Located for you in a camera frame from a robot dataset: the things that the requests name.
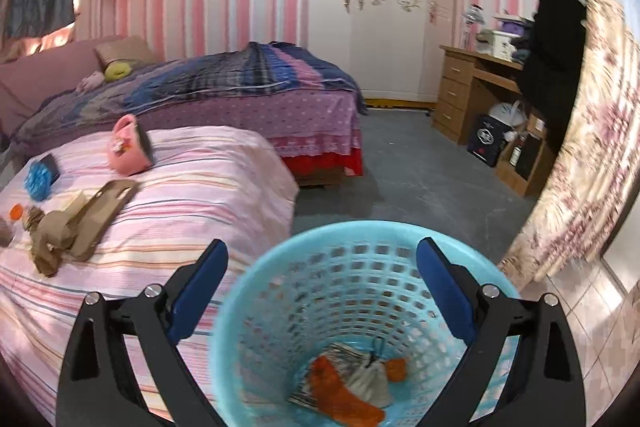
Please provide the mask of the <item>brown paper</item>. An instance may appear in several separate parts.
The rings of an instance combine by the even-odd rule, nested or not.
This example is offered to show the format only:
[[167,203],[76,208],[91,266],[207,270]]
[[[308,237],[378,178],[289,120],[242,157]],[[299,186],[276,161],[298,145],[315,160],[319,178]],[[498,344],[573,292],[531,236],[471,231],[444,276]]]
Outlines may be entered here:
[[80,214],[87,202],[85,194],[79,192],[62,210],[44,212],[37,206],[25,209],[22,225],[32,239],[30,259],[40,274],[53,277],[64,260],[85,257],[86,247],[81,247],[78,241]]

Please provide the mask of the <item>orange plastic cap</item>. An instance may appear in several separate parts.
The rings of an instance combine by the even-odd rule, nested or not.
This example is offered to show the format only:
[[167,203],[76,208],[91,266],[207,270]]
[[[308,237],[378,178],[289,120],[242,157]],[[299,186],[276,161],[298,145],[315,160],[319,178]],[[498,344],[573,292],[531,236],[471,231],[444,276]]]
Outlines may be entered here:
[[24,207],[21,204],[14,205],[10,210],[10,219],[12,221],[18,221],[22,219]]

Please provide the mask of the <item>light blue plastic basket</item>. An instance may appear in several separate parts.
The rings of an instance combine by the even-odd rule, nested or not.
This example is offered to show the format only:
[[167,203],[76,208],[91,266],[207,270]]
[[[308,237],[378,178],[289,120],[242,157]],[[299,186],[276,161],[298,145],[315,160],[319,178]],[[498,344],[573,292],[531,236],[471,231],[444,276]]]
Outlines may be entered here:
[[390,386],[389,426],[416,425],[460,362],[454,338],[422,280],[416,247],[433,239],[477,282],[516,293],[472,247],[437,231],[390,221],[347,221],[297,234],[267,251],[222,300],[209,348],[218,415],[230,426],[324,426],[291,401],[309,365],[332,343],[401,358]]

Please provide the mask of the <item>brown phone case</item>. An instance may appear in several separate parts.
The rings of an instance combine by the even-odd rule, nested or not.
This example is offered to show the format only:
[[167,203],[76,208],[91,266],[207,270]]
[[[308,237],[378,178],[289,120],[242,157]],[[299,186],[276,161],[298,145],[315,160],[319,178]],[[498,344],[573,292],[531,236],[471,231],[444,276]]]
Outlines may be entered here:
[[88,261],[118,214],[139,191],[140,183],[131,179],[106,182],[78,213],[68,221],[73,242],[67,254],[75,261]]

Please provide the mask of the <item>floral curtain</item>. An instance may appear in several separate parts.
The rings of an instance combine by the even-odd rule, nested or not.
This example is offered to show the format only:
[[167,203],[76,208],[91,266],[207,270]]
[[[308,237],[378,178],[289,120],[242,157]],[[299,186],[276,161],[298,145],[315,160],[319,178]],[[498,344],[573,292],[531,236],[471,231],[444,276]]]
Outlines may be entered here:
[[639,176],[639,40],[623,5],[587,0],[587,44],[570,124],[546,186],[499,262],[518,289],[591,261]]

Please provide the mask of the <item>blue crumpled plastic wrap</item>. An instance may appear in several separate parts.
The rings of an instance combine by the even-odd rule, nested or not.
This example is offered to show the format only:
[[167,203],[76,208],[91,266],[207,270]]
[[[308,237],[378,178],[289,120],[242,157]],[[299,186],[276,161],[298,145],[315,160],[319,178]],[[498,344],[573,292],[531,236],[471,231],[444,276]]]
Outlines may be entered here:
[[28,196],[35,202],[43,202],[51,194],[53,174],[42,161],[35,161],[29,166],[24,187]]

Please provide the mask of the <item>black phone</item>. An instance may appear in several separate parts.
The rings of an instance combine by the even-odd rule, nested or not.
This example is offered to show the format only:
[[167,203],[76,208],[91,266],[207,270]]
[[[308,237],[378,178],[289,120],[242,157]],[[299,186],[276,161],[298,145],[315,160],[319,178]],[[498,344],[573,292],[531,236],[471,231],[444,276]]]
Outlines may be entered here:
[[58,169],[58,162],[52,154],[47,154],[43,156],[43,158],[40,158],[39,164],[50,174],[50,184],[58,181],[60,169]]

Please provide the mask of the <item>black box under desk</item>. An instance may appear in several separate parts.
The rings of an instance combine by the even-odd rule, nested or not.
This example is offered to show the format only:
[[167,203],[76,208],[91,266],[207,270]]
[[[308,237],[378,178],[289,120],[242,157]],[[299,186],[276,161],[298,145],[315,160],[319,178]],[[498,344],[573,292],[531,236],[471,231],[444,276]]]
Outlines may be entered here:
[[477,117],[469,135],[466,150],[490,168],[498,164],[498,159],[506,146],[506,132],[511,128],[489,115]]

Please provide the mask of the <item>white bag under desk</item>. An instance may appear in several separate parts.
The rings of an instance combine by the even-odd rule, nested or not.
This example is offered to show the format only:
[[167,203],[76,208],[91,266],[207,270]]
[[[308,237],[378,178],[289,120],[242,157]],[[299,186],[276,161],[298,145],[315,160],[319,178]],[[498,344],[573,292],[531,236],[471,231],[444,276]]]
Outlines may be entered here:
[[495,104],[489,109],[488,116],[506,130],[517,128],[527,120],[524,105],[520,100]]

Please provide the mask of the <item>wooden desk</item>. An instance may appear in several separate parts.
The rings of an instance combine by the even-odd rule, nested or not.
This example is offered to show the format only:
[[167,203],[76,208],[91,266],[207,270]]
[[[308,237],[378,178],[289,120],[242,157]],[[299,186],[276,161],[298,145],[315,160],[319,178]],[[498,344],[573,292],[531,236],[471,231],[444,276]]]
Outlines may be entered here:
[[[475,135],[474,126],[480,116],[487,115],[499,103],[522,101],[515,77],[522,66],[488,54],[444,46],[442,79],[433,116],[433,127],[457,145],[465,145]],[[506,144],[495,165],[498,179],[522,196],[537,196],[546,185],[555,162],[547,144],[547,130],[536,129],[530,118],[537,114],[524,105],[525,121],[518,132],[535,137],[534,155],[526,155],[524,173],[511,164],[513,149],[520,139]]]

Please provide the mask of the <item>yellow plush toy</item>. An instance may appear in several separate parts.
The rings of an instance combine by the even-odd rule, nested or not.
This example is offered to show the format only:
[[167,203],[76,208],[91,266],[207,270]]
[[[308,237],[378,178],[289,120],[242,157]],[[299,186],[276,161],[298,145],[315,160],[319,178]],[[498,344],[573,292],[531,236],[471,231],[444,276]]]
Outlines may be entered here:
[[131,65],[126,61],[114,61],[104,69],[104,80],[114,82],[126,78],[131,74]]

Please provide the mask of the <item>black hanging coat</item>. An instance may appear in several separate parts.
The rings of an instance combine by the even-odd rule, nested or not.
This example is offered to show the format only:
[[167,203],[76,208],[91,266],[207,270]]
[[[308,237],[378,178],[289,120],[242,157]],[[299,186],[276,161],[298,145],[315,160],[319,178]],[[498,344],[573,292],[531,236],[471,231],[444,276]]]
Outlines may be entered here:
[[570,123],[586,44],[587,0],[539,0],[526,58],[516,84],[544,117],[547,142],[561,150]]

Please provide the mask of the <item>tan pillow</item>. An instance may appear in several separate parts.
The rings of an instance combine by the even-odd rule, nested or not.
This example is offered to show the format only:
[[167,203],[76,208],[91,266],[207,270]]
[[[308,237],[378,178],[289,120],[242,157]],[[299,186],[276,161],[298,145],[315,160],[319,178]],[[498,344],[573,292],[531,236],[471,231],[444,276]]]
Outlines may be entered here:
[[139,36],[100,43],[94,49],[104,68],[114,62],[128,63],[131,67],[158,63],[156,55]]

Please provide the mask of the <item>white printer on desk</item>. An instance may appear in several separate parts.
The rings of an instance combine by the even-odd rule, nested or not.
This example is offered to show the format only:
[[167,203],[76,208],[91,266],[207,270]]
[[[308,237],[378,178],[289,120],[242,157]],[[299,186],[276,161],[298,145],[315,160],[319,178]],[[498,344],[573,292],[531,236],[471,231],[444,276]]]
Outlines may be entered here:
[[475,51],[511,62],[515,52],[511,43],[514,38],[518,38],[518,35],[502,30],[483,29],[475,36]]

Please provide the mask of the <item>purple bed with blanket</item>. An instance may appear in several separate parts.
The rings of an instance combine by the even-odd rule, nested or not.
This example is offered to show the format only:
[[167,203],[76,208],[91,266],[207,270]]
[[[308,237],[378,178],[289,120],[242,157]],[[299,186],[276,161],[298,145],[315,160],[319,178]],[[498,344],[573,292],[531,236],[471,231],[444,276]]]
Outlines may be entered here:
[[146,65],[80,93],[46,98],[11,142],[35,156],[132,114],[146,130],[227,126],[271,143],[297,178],[363,173],[359,118],[367,112],[347,72],[293,43]]

